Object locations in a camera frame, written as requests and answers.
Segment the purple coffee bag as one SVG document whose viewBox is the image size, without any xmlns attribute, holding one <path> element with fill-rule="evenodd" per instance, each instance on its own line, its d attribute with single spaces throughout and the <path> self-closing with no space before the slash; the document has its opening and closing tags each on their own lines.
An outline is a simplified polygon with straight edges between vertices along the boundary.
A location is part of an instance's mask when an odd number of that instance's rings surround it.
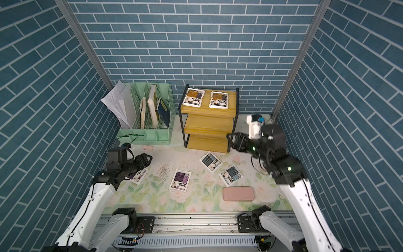
<svg viewBox="0 0 403 252">
<path fill-rule="evenodd" d="M 147 168 L 137 171 L 135 174 L 132 174 L 130 176 L 130 181 L 135 184 L 140 184 L 142 182 L 142 180 L 145 178 L 147 172 L 148 172 Z"/>
<path fill-rule="evenodd" d="M 176 170 L 170 183 L 170 189 L 187 192 L 191 176 L 192 172 Z"/>
</svg>

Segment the orange coffee bag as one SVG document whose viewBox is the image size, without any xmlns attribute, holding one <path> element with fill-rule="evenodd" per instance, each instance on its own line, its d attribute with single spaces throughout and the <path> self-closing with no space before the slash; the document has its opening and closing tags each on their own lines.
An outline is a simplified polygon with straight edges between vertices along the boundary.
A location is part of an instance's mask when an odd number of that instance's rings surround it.
<svg viewBox="0 0 403 252">
<path fill-rule="evenodd" d="M 200 108 L 205 90 L 189 88 L 186 91 L 182 105 Z"/>
<path fill-rule="evenodd" d="M 214 109 L 228 109 L 229 108 L 229 94 L 224 92 L 211 92 L 210 108 Z"/>
</svg>

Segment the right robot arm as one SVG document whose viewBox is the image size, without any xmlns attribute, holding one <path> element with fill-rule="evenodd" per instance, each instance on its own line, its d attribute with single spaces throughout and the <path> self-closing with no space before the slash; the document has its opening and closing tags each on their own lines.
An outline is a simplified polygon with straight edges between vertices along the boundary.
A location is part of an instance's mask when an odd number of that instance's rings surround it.
<svg viewBox="0 0 403 252">
<path fill-rule="evenodd" d="M 264 205 L 251 212 L 250 220 L 257 232 L 269 232 L 291 252 L 347 251 L 328 226 L 303 164 L 287 152 L 285 133 L 280 126 L 261 126 L 257 139 L 240 132 L 226 137 L 232 149 L 263 162 L 263 168 L 288 199 L 301 228 L 293 228 Z"/>
</svg>

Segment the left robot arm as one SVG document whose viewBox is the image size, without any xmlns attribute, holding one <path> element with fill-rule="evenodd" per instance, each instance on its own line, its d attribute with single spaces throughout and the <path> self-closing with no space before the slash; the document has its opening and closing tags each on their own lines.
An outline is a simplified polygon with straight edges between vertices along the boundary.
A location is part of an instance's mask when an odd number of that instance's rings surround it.
<svg viewBox="0 0 403 252">
<path fill-rule="evenodd" d="M 100 232 L 93 234 L 105 207 L 120 184 L 138 171 L 148 168 L 152 156 L 142 153 L 135 156 L 129 148 L 118 147 L 108 151 L 107 165 L 91 181 L 89 193 L 78 213 L 54 245 L 44 252 L 105 252 L 124 232 L 137 232 L 136 210 L 133 207 L 115 210 Z"/>
</svg>

